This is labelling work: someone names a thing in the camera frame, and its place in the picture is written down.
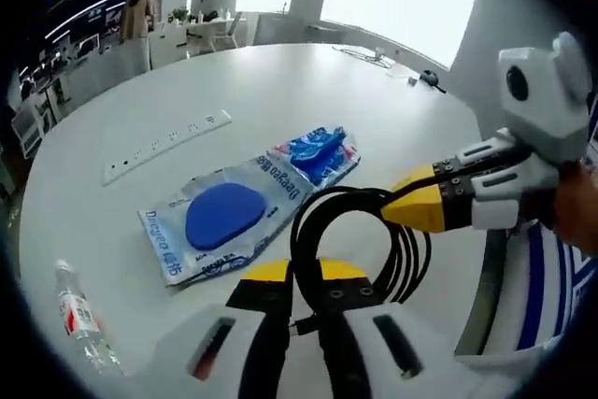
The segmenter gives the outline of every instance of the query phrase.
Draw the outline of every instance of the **desk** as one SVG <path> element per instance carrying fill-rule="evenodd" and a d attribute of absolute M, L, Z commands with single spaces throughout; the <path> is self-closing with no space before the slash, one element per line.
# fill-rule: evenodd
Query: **desk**
<path fill-rule="evenodd" d="M 104 160 L 225 109 L 233 122 L 179 145 L 102 187 Z M 224 303 L 245 270 L 183 290 L 166 289 L 136 212 L 191 177 L 238 164 L 315 127 L 355 134 L 361 163 L 342 182 L 389 189 L 414 166 L 479 140 L 473 112 L 449 94 L 320 44 L 246 47 L 181 61 L 98 95 L 42 142 L 24 194 L 21 285 L 41 329 L 70 345 L 56 308 L 54 262 L 80 272 L 127 372 L 141 368 L 158 338 L 207 304 Z M 257 263 L 290 257 L 290 227 Z M 406 306 L 456 345 L 474 302 L 485 233 L 433 235 L 430 269 Z M 374 279 L 390 240 L 360 213 L 333 223 L 320 256 L 348 260 Z M 294 317 L 307 314 L 295 293 Z M 332 397 L 315 335 L 293 339 L 279 397 Z"/>

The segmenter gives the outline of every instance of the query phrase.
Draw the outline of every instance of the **water bottle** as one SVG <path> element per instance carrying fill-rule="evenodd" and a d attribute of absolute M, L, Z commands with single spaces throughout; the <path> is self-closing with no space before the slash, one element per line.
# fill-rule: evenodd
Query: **water bottle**
<path fill-rule="evenodd" d="M 121 365 L 93 316 L 77 274 L 65 261 L 56 262 L 56 293 L 64 328 L 81 354 L 101 374 L 122 375 Z"/>

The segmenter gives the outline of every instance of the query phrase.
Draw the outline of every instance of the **rubber glove package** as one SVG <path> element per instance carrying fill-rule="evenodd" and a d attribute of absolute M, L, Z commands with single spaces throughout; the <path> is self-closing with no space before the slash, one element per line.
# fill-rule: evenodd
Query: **rubber glove package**
<path fill-rule="evenodd" d="M 249 264 L 292 220 L 310 194 L 337 183 L 359 160 L 342 127 L 318 128 L 257 158 L 194 178 L 172 198 L 151 210 L 138 211 L 165 284 L 210 278 Z M 228 183 L 258 192 L 265 201 L 263 215 L 217 248 L 199 250 L 186 234 L 188 209 L 198 195 Z"/>

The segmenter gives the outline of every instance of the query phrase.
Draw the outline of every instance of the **blue circle on package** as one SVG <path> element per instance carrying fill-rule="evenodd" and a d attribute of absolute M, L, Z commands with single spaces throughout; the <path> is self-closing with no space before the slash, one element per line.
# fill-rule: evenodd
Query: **blue circle on package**
<path fill-rule="evenodd" d="M 249 187 L 225 182 L 201 192 L 187 209 L 185 235 L 201 251 L 211 251 L 254 226 L 265 198 Z"/>

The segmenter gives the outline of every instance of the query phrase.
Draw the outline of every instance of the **power outlet strip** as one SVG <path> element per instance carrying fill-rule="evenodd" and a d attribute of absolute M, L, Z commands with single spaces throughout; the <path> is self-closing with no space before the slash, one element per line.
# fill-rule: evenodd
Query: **power outlet strip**
<path fill-rule="evenodd" d="M 220 128 L 231 121 L 231 116 L 222 110 L 214 115 L 205 116 L 200 121 L 194 121 L 184 128 L 172 131 L 162 138 L 152 140 L 146 147 L 133 151 L 128 157 L 125 156 L 118 160 L 111 158 L 111 162 L 104 164 L 102 185 L 107 186 L 159 154 L 169 151 L 198 135 Z"/>

